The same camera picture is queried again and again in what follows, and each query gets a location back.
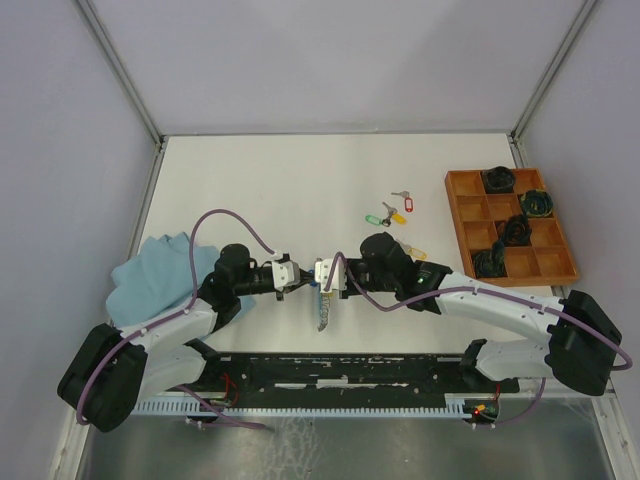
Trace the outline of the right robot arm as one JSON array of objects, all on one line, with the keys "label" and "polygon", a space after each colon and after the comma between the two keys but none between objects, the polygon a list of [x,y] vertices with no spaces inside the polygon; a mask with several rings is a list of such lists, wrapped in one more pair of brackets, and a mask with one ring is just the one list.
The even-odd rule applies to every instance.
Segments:
[{"label": "right robot arm", "polygon": [[620,347],[620,331],[587,293],[542,297],[487,284],[413,259],[386,232],[365,239],[360,253],[341,262],[343,297],[391,293],[395,309],[468,318],[517,335],[515,341],[471,342],[458,368],[469,390],[493,381],[553,378],[578,393],[601,396],[616,361],[623,361],[622,368],[632,365]]}]

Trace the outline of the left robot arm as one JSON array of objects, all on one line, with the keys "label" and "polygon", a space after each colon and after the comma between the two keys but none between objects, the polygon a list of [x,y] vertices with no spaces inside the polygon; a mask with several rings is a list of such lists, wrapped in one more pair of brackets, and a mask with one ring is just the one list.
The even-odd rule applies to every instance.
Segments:
[{"label": "left robot arm", "polygon": [[221,378],[216,352],[203,337],[229,324],[245,296],[285,294],[312,283],[288,255],[258,265],[248,248],[225,246],[195,296],[140,324],[94,327],[57,387],[83,424],[101,432],[121,425],[136,405],[180,385],[209,390]]}]

